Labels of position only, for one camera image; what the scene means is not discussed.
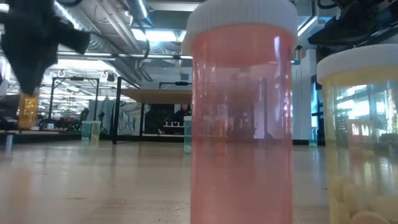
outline wall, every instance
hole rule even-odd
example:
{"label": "wall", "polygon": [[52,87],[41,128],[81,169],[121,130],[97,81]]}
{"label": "wall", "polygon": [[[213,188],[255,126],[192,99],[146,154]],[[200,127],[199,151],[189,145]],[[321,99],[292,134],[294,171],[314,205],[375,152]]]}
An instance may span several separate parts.
{"label": "wall", "polygon": [[306,51],[300,65],[292,67],[293,139],[308,139],[311,130],[311,76],[317,73],[316,52]]}

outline white cap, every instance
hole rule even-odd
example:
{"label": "white cap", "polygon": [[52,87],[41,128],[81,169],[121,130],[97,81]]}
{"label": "white cap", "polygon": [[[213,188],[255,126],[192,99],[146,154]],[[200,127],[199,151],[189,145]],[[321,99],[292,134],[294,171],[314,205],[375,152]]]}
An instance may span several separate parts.
{"label": "white cap", "polygon": [[362,68],[398,66],[397,54],[398,44],[370,45],[333,54],[318,63],[317,82],[322,84],[330,75]]}
{"label": "white cap", "polygon": [[297,38],[297,11],[288,0],[208,0],[188,19],[184,51],[192,53],[192,45],[200,34],[234,24],[269,24]]}

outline floor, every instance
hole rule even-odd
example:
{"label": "floor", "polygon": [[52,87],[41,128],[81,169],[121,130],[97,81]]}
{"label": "floor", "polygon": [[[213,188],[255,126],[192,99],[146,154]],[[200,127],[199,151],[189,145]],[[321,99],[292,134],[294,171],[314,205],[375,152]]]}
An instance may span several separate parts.
{"label": "floor", "polygon": [[[1,224],[190,223],[190,156],[177,143],[15,144],[0,155]],[[296,147],[295,223],[328,223],[325,154]]]}

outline person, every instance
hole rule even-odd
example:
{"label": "person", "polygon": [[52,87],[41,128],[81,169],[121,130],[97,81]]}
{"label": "person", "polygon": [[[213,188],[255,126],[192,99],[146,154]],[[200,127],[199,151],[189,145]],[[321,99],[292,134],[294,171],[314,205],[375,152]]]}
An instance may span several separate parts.
{"label": "person", "polygon": [[179,124],[182,124],[184,122],[185,116],[191,116],[190,105],[181,105],[180,110],[177,111],[173,116],[173,122],[178,122]]}

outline container with pills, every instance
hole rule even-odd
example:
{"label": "container with pills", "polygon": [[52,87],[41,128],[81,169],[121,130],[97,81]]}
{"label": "container with pills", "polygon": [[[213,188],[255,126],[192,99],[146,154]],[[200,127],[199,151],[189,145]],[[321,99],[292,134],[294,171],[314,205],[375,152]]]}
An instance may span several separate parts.
{"label": "container with pills", "polygon": [[397,54],[372,45],[318,64],[331,224],[398,223]]}

